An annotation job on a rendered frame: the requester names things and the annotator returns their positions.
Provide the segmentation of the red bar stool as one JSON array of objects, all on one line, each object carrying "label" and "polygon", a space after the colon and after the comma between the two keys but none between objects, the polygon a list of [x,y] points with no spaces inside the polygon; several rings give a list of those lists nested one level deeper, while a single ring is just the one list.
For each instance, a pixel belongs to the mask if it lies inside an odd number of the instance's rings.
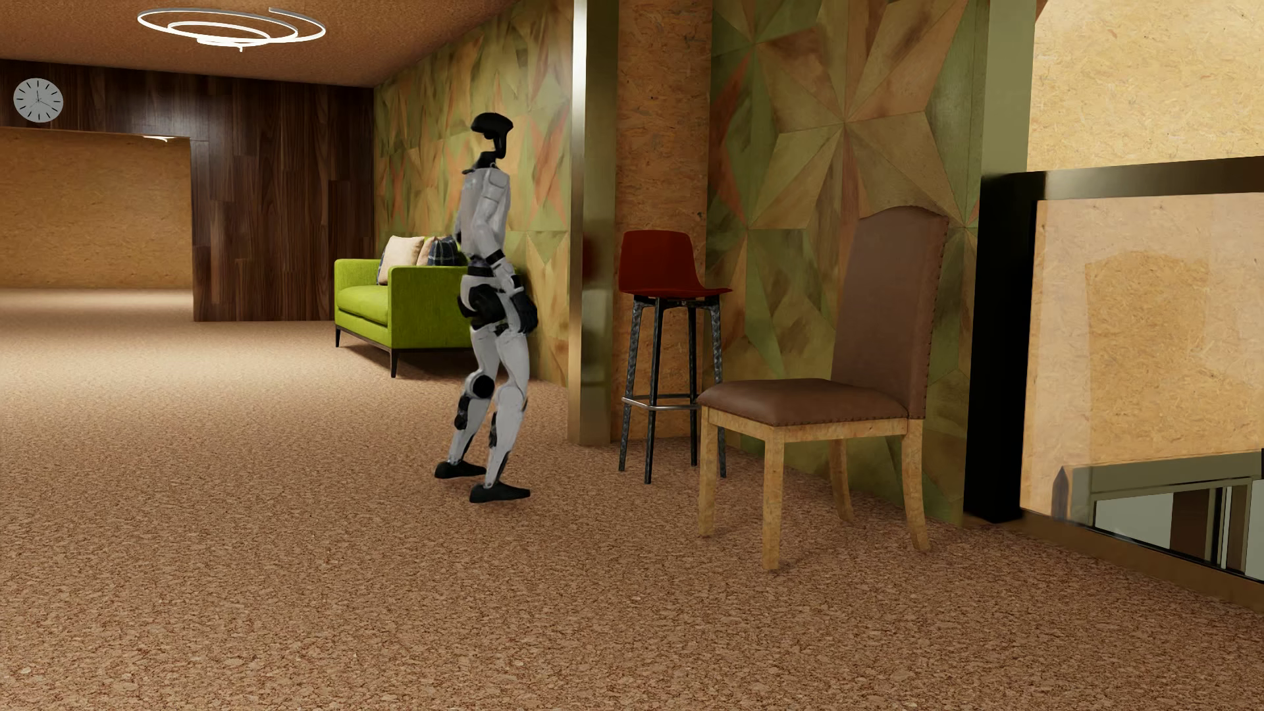
[{"label": "red bar stool", "polygon": [[[710,314],[713,340],[713,373],[715,383],[723,380],[722,366],[722,311],[720,295],[731,294],[729,287],[707,287],[699,280],[693,258],[691,242],[688,233],[672,230],[629,230],[624,233],[618,266],[618,288],[633,296],[633,310],[629,329],[627,372],[624,372],[624,393],[622,397],[623,415],[621,429],[619,471],[624,471],[629,438],[631,410],[637,407],[647,411],[647,434],[645,448],[646,485],[652,482],[652,463],[655,450],[656,412],[690,412],[690,461],[699,463],[699,412],[696,397],[700,392],[698,382],[698,335],[696,311],[705,309]],[[640,331],[642,311],[653,307],[651,383],[647,400],[635,395],[637,357],[640,356]],[[660,393],[660,358],[662,325],[666,310],[688,309],[688,393]]]}]

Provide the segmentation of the white humanoid robot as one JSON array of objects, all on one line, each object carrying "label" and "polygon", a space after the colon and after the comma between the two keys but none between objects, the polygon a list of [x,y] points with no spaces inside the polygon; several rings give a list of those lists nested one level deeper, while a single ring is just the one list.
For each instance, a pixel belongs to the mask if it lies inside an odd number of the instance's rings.
[{"label": "white humanoid robot", "polygon": [[454,420],[455,434],[436,478],[484,476],[470,491],[471,504],[530,497],[530,490],[501,476],[523,421],[530,386],[530,342],[538,324],[530,294],[504,254],[511,207],[509,177],[497,167],[507,153],[514,124],[504,115],[482,113],[471,132],[493,148],[464,171],[456,238],[466,256],[458,305],[469,319],[478,368],[466,376]]}]

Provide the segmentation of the green sofa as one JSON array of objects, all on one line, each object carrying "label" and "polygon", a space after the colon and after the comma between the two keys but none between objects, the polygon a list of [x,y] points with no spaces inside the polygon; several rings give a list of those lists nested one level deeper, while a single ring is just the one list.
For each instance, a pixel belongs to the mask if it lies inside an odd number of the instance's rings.
[{"label": "green sofa", "polygon": [[388,283],[377,283],[379,264],[334,262],[335,337],[348,331],[388,352],[393,377],[404,352],[470,348],[469,324],[456,306],[465,267],[397,266]]}]

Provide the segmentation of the beige cushion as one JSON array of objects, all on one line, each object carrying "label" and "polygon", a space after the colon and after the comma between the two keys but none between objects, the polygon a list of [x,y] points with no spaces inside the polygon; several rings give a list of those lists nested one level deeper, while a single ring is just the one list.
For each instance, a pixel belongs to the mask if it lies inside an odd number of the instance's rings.
[{"label": "beige cushion", "polygon": [[389,271],[394,267],[416,266],[425,242],[425,237],[391,235],[382,250],[377,283],[387,286]]}]

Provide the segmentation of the brown leather wooden chair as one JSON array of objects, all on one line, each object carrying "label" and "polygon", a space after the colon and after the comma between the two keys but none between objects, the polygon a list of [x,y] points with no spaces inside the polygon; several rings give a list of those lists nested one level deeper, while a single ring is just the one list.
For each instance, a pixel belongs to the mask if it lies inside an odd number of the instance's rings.
[{"label": "brown leather wooden chair", "polygon": [[948,220],[896,206],[858,221],[841,292],[830,380],[720,382],[699,399],[699,534],[714,531],[718,431],[765,443],[762,564],[779,566],[782,447],[828,442],[830,490],[852,519],[846,442],[897,435],[908,531],[929,550],[921,488],[923,425],[940,257]]}]

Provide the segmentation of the black framed mirror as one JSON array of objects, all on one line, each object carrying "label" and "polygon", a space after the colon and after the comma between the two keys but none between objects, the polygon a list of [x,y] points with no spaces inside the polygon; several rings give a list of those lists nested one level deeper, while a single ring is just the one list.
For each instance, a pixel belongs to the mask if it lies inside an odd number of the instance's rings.
[{"label": "black framed mirror", "polygon": [[1264,156],[981,200],[966,514],[1264,612]]}]

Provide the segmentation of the round wall clock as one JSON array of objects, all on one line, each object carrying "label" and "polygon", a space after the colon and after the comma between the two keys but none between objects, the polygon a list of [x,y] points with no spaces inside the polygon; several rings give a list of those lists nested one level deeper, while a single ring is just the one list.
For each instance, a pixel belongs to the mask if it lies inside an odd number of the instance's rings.
[{"label": "round wall clock", "polygon": [[64,97],[49,80],[30,77],[16,85],[13,105],[27,121],[52,121],[64,109]]}]

